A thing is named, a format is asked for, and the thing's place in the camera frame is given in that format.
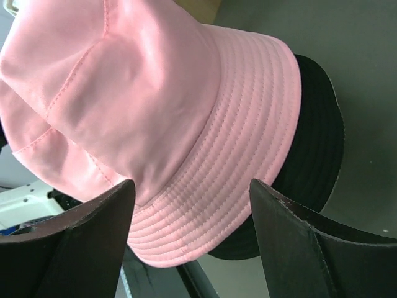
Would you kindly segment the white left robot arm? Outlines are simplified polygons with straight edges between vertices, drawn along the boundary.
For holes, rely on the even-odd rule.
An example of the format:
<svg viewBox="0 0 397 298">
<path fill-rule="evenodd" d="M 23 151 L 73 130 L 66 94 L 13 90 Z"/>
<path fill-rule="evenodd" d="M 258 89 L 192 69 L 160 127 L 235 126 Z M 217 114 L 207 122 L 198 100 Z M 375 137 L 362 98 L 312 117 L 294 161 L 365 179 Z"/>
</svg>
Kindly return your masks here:
<svg viewBox="0 0 397 298">
<path fill-rule="evenodd" d="M 48 194 L 54 189 L 43 181 L 6 190 L 1 193 L 1 230 L 49 216 L 64 209 Z"/>
</svg>

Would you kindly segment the pink bucket hat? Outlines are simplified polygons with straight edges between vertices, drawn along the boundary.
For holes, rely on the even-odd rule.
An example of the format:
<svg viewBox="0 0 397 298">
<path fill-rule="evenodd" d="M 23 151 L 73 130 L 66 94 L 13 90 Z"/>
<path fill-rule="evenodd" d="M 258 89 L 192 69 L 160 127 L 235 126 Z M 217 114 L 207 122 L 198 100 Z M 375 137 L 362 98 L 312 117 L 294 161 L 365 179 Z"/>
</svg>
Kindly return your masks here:
<svg viewBox="0 0 397 298">
<path fill-rule="evenodd" d="M 197 22 L 174 1 L 24 1 L 1 50 L 1 123 L 15 158 L 81 201 L 136 186 L 128 245 L 178 266 L 251 214 L 301 107 L 282 41 Z"/>
</svg>

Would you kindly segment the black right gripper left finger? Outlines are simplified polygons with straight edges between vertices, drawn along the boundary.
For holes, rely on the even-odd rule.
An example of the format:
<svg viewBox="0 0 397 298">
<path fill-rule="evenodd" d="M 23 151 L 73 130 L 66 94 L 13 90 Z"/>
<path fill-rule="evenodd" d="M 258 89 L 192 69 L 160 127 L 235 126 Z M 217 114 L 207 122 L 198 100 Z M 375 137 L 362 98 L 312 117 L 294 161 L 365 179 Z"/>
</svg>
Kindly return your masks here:
<svg viewBox="0 0 397 298">
<path fill-rule="evenodd" d="M 1 297 L 115 297 L 135 205 L 126 180 L 1 237 Z"/>
</svg>

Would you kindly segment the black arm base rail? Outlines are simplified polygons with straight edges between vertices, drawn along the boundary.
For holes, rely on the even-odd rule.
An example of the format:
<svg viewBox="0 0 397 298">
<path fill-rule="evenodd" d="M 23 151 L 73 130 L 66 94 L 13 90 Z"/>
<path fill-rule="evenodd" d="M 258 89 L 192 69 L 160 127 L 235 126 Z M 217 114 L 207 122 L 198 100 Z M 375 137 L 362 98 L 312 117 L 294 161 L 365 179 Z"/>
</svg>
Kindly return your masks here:
<svg viewBox="0 0 397 298">
<path fill-rule="evenodd" d="M 127 247 L 123 269 L 132 297 L 219 298 L 198 261 L 154 268 L 142 263 Z"/>
</svg>

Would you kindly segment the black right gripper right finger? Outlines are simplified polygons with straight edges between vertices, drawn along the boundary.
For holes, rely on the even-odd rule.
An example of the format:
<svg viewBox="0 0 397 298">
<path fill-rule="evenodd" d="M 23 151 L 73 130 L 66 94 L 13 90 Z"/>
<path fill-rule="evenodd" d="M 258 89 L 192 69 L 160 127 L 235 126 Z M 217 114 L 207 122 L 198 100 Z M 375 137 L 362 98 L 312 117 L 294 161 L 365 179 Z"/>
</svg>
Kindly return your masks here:
<svg viewBox="0 0 397 298">
<path fill-rule="evenodd" d="M 396 239 L 331 220 L 253 179 L 270 297 L 396 297 Z"/>
</svg>

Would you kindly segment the black bucket hat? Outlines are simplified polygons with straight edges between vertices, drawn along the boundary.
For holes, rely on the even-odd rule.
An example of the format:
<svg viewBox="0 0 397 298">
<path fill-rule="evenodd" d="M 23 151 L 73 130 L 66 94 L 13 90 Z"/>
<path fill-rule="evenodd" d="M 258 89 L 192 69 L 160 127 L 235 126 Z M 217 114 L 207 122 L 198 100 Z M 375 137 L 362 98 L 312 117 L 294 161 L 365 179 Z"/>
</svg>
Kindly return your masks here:
<svg viewBox="0 0 397 298">
<path fill-rule="evenodd" d="M 289 153 L 271 186 L 316 212 L 331 196 L 344 154 L 344 121 L 331 79 L 311 58 L 296 55 L 301 107 Z"/>
</svg>

